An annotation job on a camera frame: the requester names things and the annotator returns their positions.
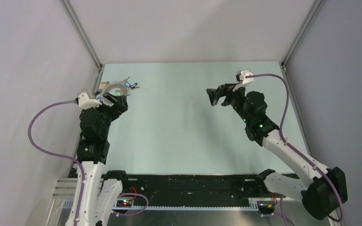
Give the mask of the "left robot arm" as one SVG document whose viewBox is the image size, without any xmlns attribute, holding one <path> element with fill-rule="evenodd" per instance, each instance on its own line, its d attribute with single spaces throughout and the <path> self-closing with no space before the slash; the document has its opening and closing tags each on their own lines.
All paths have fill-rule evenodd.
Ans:
<svg viewBox="0 0 362 226">
<path fill-rule="evenodd" d="M 76 103 L 81 139 L 76 151 L 77 184 L 67 226 L 105 226 L 118 196 L 129 193 L 130 183 L 123 178 L 101 180 L 110 147 L 111 123 L 128 110 L 127 97 L 104 93 L 110 102 L 89 98 L 83 92 Z"/>
</svg>

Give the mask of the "large metal keyring disc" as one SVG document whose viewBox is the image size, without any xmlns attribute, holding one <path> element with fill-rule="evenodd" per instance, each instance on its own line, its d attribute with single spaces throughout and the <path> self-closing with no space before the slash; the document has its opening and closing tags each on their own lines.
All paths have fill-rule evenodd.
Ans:
<svg viewBox="0 0 362 226">
<path fill-rule="evenodd" d="M 121 90 L 123 93 L 123 96 L 129 96 L 131 94 L 132 90 L 140 88 L 140 86 L 138 85 L 137 82 L 130 83 L 129 79 L 130 79 L 130 76 L 121 81 L 107 81 L 107 82 L 110 82 L 110 85 L 107 87 L 103 87 L 103 88 L 99 85 L 98 90 L 95 93 L 96 99 L 101 102 L 101 97 L 104 93 L 110 93 L 110 94 L 116 96 L 116 94 L 115 94 L 116 90 Z M 131 88 L 126 87 L 124 85 L 125 82 L 130 83 L 132 85 L 132 87 Z"/>
</svg>

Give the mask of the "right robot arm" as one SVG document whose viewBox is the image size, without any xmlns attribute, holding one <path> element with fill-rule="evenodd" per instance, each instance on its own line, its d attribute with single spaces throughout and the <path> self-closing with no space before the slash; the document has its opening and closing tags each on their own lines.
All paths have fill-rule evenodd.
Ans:
<svg viewBox="0 0 362 226">
<path fill-rule="evenodd" d="M 244 88 L 234 90 L 235 84 L 223 84 L 216 89 L 206 89 L 210 104 L 231 106 L 245 123 L 245 132 L 250 141 L 267 149 L 281 159 L 297 175 L 290 178 L 267 169 L 260 173 L 255 183 L 259 196 L 278 193 L 303 204 L 315 219 L 329 217 L 348 200 L 346 176 L 339 168 L 331 169 L 313 157 L 300 152 L 286 137 L 280 127 L 267 115 L 263 93 Z"/>
</svg>

